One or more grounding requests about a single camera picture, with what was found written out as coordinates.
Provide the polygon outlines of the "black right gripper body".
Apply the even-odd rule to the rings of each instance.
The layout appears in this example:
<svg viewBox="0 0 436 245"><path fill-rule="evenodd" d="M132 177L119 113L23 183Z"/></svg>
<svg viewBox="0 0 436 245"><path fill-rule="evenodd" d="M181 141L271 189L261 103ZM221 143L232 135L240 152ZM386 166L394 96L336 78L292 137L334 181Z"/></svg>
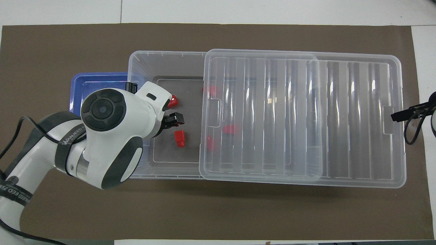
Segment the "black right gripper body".
<svg viewBox="0 0 436 245"><path fill-rule="evenodd" d="M435 111L436 102L425 102L414 106L414 118L425 118Z"/></svg>

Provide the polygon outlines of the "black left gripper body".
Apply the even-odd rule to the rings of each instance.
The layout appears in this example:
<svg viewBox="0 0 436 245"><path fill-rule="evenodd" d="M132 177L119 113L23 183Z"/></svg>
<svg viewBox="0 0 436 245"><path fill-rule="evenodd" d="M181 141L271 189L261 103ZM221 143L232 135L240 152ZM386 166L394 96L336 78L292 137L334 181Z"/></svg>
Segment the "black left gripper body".
<svg viewBox="0 0 436 245"><path fill-rule="evenodd" d="M169 115L163 116L161 121L161 126L159 128L159 132L162 132L162 130L169 129L171 127L178 127L179 125L175 124L175 117L174 113L171 113Z"/></svg>

